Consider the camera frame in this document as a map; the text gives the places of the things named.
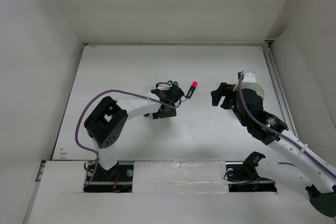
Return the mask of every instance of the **black plastic part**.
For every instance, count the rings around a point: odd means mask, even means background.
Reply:
[[[225,97],[225,100],[220,107],[223,108],[224,110],[230,109],[229,101],[235,95],[235,91],[233,91],[234,87],[235,85],[233,84],[227,84],[226,82],[222,82],[219,85],[218,89],[211,91],[212,106],[218,106],[219,102],[221,101],[221,98]]]
[[[89,169],[93,170],[95,165],[89,165]],[[127,170],[133,170],[132,164],[119,164],[117,163],[110,170],[104,170],[100,164],[95,176],[92,179],[91,184],[84,188],[86,193],[131,193],[133,176],[127,176]],[[114,189],[113,183],[117,179],[117,174],[120,172],[120,178],[117,182],[117,186]]]
[[[104,97],[84,122],[88,134],[99,148],[107,148],[119,138],[128,114],[111,97]]]
[[[314,185],[307,186],[309,202],[321,214],[334,218],[336,216],[336,185],[332,187],[333,193],[322,194]]]
[[[172,84],[167,90],[154,89],[151,92],[155,94],[161,102],[171,106],[175,106],[175,103],[177,103],[184,95],[182,89],[175,84]],[[173,116],[176,116],[176,109],[168,108],[165,105],[160,106],[159,110],[156,113],[153,113],[153,119],[171,118]]]
[[[283,130],[288,129],[287,125],[275,115],[264,111],[263,99],[254,90],[243,89],[243,97],[249,111],[259,122],[266,125],[266,127],[261,127],[255,123],[246,113],[239,93],[233,90],[234,87],[235,85],[222,82],[217,90],[211,92],[212,105],[218,106],[221,97],[225,97],[220,107],[225,110],[231,109],[241,125],[247,127],[248,133],[254,138],[262,141],[265,145],[280,140],[279,136],[270,133],[267,128],[281,133]]]
[[[259,177],[256,167],[259,161],[265,158],[265,155],[259,152],[252,152],[243,162],[243,170],[250,178],[250,180],[257,179]]]
[[[196,87],[195,86],[191,86],[190,89],[188,90],[188,93],[185,97],[187,97],[188,99],[191,98],[191,96],[193,95],[193,93],[195,92]]]
[[[248,185],[239,185],[239,184],[229,184],[229,193],[252,193],[257,191],[274,191],[277,192],[277,188],[275,183],[271,180],[261,179],[260,182],[255,182]]]

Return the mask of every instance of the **white panel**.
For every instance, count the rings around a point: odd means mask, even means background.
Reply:
[[[0,222],[21,224],[35,186],[40,161],[1,161]]]
[[[224,161],[134,162],[133,193],[223,194]]]
[[[272,51],[300,139],[336,165],[336,0],[298,0]]]
[[[299,195],[92,194],[84,176],[83,162],[47,162],[29,224],[333,223]]]
[[[53,159],[95,159],[75,144],[74,135],[79,115],[98,93],[120,89],[146,94],[157,82],[176,80],[184,92],[193,81],[198,81],[192,98],[176,110],[176,117],[150,120],[141,116],[128,121],[115,143],[117,159],[244,160],[252,151],[259,151],[281,160],[280,155],[251,137],[231,110],[212,107],[210,92],[221,82],[237,81],[237,72],[244,69],[253,69],[265,90],[265,110],[281,117],[259,46],[86,46]],[[114,99],[129,98],[110,95]],[[92,105],[85,119],[99,101]],[[94,148],[83,123],[79,140]]]
[[[111,42],[262,42],[286,0],[57,0],[79,38]]]
[[[0,157],[49,159],[82,45],[55,0],[0,0]]]

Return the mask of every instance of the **white platform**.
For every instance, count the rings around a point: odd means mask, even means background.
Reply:
[[[284,160],[252,138],[231,111],[211,105],[210,92],[221,82],[236,81],[237,72],[244,69],[253,69],[264,88],[265,110],[281,118],[260,46],[86,46],[53,159],[95,158],[75,144],[74,134],[81,111],[96,94],[108,89],[145,94],[156,82],[173,80],[185,92],[193,81],[199,84],[193,97],[178,108],[177,117],[139,117],[127,122],[115,143],[119,160],[242,160],[252,151]],[[128,98],[115,93],[111,96]],[[79,139],[85,146],[93,147],[83,126]]]
[[[142,183],[142,187],[138,187],[137,193],[90,194],[82,192],[85,177],[83,163],[47,162],[29,224],[333,223],[331,218],[314,210],[303,197],[293,195],[285,188],[279,189],[279,194],[227,193],[225,183],[220,181],[220,166],[216,164],[183,168],[180,169],[180,174],[177,173],[179,170],[176,166],[173,165],[171,169],[166,166],[164,172],[159,173],[167,175],[170,171],[170,180],[166,184],[158,178],[139,176],[136,179],[137,186]],[[134,176],[137,173],[158,175],[158,167],[152,169],[152,162],[149,162],[149,166],[146,163],[138,163]],[[210,167],[214,168],[213,173],[210,172]],[[204,193],[192,191],[192,187],[197,184],[195,182],[199,182],[203,189],[198,189]],[[186,193],[181,194],[178,190],[166,193],[169,188],[176,189],[179,185],[185,188]],[[207,185],[212,188],[222,185],[222,193],[205,190]],[[155,189],[155,193],[147,193],[145,190],[148,187]]]

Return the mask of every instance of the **black cable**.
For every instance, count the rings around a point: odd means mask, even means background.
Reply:
[[[93,165],[93,166],[96,165],[96,164],[92,163],[91,161],[86,161],[86,162],[84,163],[84,169],[85,169],[87,172],[93,173],[93,169],[90,170],[90,168],[87,167],[87,163],[89,163],[89,164],[91,164],[91,165]]]
[[[226,181],[228,181],[228,182],[239,183],[239,182],[246,181],[246,180],[229,180],[229,179],[228,179],[228,173],[229,173],[229,172],[226,172],[226,174],[224,175],[224,180],[226,180]]]

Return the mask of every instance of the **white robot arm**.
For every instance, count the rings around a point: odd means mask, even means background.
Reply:
[[[225,97],[220,107],[231,109],[253,137],[291,163],[274,163],[265,155],[253,152],[230,172],[243,174],[249,180],[259,177],[272,179],[309,199],[322,214],[335,217],[336,169],[307,148],[284,122],[264,111],[264,93],[256,83],[253,71],[240,72],[238,78],[238,85],[221,83],[211,92],[213,106]]]
[[[172,84],[166,90],[156,88],[147,95],[140,95],[142,98],[117,101],[104,97],[84,122],[89,136],[96,143],[99,168],[108,173],[118,163],[113,144],[119,138],[126,121],[148,114],[153,119],[176,116],[175,104],[181,102],[183,95],[184,92],[176,84]]]

